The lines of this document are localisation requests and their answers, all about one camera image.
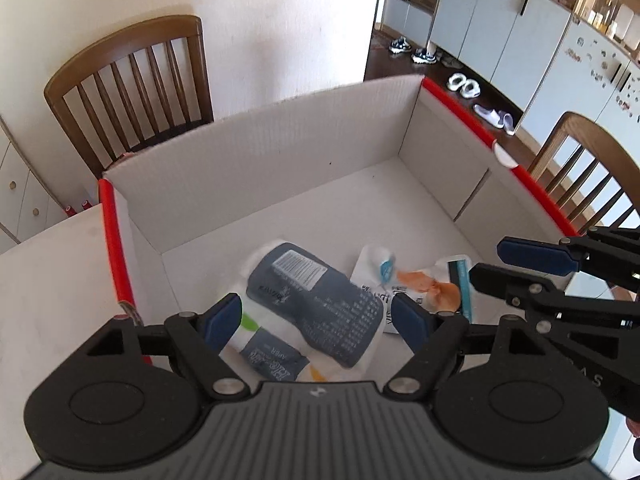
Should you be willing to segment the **dark blue wipes pack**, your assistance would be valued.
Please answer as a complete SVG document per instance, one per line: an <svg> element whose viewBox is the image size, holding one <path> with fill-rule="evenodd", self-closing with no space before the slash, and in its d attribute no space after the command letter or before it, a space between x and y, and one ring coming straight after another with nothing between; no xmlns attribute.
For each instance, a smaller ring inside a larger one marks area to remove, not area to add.
<svg viewBox="0 0 640 480"><path fill-rule="evenodd" d="M258 261L248 274L246 292L344 368L361 361L384 321L381 300L289 242Z"/></svg>

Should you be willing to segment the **white shoe pair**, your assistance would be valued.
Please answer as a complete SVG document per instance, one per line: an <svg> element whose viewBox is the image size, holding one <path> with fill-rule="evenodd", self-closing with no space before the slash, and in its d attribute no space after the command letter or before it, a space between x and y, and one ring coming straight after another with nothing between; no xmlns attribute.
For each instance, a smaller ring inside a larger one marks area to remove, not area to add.
<svg viewBox="0 0 640 480"><path fill-rule="evenodd" d="M451 92L458 92L463 99L475 99L480 96L480 84L473 78L468 78L465 74L454 73L447 80L447 89Z"/></svg>

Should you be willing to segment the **right wooden chair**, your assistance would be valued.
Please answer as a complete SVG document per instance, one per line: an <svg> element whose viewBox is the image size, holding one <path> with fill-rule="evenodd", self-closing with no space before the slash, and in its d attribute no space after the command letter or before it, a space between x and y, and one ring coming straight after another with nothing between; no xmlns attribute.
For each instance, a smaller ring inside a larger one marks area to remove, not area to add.
<svg viewBox="0 0 640 480"><path fill-rule="evenodd" d="M528 173L579 233L639 225L639 166L584 115L561 116Z"/></svg>

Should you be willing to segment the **red cardboard box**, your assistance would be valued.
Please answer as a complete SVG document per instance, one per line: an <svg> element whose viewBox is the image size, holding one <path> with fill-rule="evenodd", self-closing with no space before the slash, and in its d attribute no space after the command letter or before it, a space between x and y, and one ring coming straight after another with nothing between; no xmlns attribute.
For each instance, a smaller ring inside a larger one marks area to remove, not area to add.
<svg viewBox="0 0 640 480"><path fill-rule="evenodd" d="M130 155L99 183L115 295L135 320L203 310L241 264L289 240L350 272L367 244L410 268L574 226L431 79L299 96Z"/></svg>

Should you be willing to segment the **wooden chair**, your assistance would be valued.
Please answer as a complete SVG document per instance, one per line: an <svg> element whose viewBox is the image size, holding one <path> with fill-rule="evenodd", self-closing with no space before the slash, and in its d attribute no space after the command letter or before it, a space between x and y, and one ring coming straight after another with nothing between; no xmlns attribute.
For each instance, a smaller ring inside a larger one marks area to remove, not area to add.
<svg viewBox="0 0 640 480"><path fill-rule="evenodd" d="M113 32L60 67L43 96L100 178L125 156L214 121L202 20L172 14Z"/></svg>
<svg viewBox="0 0 640 480"><path fill-rule="evenodd" d="M639 225L639 166L584 115L561 116L528 173L579 233Z"/></svg>

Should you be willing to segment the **far wooden chair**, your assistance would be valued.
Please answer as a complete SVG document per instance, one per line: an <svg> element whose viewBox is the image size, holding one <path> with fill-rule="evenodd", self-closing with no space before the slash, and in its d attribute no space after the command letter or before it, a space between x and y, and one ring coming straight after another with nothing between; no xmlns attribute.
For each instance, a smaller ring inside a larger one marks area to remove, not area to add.
<svg viewBox="0 0 640 480"><path fill-rule="evenodd" d="M202 20L172 14L113 32L60 67L43 96L100 178L125 156L214 121Z"/></svg>

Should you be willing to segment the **white drawer sideboard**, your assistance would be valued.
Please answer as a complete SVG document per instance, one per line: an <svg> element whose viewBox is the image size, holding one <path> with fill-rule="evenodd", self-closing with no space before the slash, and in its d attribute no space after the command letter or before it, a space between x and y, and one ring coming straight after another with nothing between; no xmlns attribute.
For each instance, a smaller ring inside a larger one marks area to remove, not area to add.
<svg viewBox="0 0 640 480"><path fill-rule="evenodd" d="M0 252L7 252L67 216L32 169L5 122L1 122L0 159Z"/></svg>

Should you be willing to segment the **dark sneaker right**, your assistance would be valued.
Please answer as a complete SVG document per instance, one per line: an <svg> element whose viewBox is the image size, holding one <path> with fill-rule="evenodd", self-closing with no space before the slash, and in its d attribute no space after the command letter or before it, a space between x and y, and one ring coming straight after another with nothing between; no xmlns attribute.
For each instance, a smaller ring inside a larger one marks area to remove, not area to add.
<svg viewBox="0 0 640 480"><path fill-rule="evenodd" d="M430 52L427 48L417 48L412 52L411 61L418 65L433 65L439 61L437 52Z"/></svg>

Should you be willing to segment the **white green snack packet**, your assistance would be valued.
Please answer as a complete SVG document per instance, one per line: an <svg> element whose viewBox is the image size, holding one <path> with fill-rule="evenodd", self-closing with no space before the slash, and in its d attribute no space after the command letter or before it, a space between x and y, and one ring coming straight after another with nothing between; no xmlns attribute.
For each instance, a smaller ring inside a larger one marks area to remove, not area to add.
<svg viewBox="0 0 640 480"><path fill-rule="evenodd" d="M290 322L251 300L234 283L242 304L240 326L227 347L261 378L272 382L337 382L350 371L311 347Z"/></svg>

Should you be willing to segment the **grey wall cabinet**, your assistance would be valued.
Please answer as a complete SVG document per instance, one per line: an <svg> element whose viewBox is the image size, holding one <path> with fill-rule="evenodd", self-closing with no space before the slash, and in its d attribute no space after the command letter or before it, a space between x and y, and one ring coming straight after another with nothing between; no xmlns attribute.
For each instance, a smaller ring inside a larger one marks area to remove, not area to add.
<svg viewBox="0 0 640 480"><path fill-rule="evenodd" d="M434 44L491 84L544 143L565 112L639 151L639 65L593 24L553 0L385 0L384 28Z"/></svg>

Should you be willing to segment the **dark sneaker left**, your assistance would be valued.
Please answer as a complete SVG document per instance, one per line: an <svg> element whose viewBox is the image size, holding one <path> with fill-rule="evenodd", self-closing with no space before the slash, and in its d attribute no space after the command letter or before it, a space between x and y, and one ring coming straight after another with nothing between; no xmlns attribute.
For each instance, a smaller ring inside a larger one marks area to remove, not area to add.
<svg viewBox="0 0 640 480"><path fill-rule="evenodd" d="M388 50L392 55L410 53L412 51L412 45L405 36L399 36L390 42Z"/></svg>

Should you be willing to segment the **dark sneaker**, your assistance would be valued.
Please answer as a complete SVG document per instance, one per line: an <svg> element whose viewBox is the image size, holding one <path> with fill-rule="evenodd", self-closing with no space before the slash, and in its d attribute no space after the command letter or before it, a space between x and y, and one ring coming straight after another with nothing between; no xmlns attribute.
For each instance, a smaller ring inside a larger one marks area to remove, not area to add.
<svg viewBox="0 0 640 480"><path fill-rule="evenodd" d="M405 36L399 36L390 42L388 50L392 55L410 53L412 51L412 45Z"/></svg>
<svg viewBox="0 0 640 480"><path fill-rule="evenodd" d="M411 61L418 65L433 65L439 61L437 52L430 52L427 48L417 48L412 52Z"/></svg>

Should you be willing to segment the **orange white snack packet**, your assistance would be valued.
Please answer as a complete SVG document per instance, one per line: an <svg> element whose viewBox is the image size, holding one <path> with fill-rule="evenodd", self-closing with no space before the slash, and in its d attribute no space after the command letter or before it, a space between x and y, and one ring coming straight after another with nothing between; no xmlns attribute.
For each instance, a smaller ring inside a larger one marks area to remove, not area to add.
<svg viewBox="0 0 640 480"><path fill-rule="evenodd" d="M431 268L401 270L390 250L366 245L361 249L350 280L381 300L385 310L384 332L397 335L392 320L392 300L400 292L428 312L460 312L472 321L471 263L467 255L454 255L438 260Z"/></svg>

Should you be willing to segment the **white slipper pair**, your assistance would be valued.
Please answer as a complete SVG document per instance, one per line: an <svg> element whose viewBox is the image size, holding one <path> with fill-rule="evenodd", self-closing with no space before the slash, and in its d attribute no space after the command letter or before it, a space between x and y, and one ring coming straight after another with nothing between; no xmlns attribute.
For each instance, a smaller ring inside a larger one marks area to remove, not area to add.
<svg viewBox="0 0 640 480"><path fill-rule="evenodd" d="M491 127L503 130L508 136L514 136L514 120L510 113L504 110L482 107L480 104L473 105L473 112Z"/></svg>

